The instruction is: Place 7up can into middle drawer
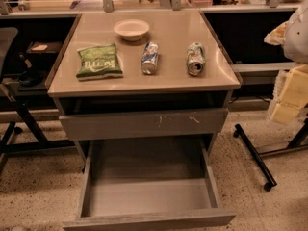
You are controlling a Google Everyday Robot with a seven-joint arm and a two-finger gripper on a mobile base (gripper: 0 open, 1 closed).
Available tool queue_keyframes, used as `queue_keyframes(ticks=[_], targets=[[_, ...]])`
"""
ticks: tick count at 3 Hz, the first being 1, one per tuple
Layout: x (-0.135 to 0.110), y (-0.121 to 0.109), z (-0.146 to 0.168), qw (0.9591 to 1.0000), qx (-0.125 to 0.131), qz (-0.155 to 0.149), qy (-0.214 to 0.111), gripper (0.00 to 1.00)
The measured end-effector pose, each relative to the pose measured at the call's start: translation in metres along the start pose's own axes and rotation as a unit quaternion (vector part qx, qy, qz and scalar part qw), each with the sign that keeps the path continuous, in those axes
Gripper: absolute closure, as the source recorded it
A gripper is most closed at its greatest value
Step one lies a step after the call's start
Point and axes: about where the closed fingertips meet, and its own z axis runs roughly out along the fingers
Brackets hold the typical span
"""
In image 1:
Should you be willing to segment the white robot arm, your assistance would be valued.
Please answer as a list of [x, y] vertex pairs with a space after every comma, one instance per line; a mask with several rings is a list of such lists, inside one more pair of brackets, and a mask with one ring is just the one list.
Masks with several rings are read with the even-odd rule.
[[284, 56], [295, 62], [276, 77], [269, 117], [278, 123], [291, 122], [308, 104], [308, 1], [302, 2], [288, 21], [268, 33], [264, 42], [280, 45]]

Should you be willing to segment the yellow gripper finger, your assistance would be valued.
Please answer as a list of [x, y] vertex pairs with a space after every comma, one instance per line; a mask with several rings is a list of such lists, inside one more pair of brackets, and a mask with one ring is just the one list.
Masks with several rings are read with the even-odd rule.
[[270, 114], [270, 119], [278, 123], [291, 122], [308, 104], [308, 65], [292, 68], [285, 77]]
[[283, 22], [264, 37], [264, 42], [270, 45], [283, 45], [285, 43], [287, 23]]

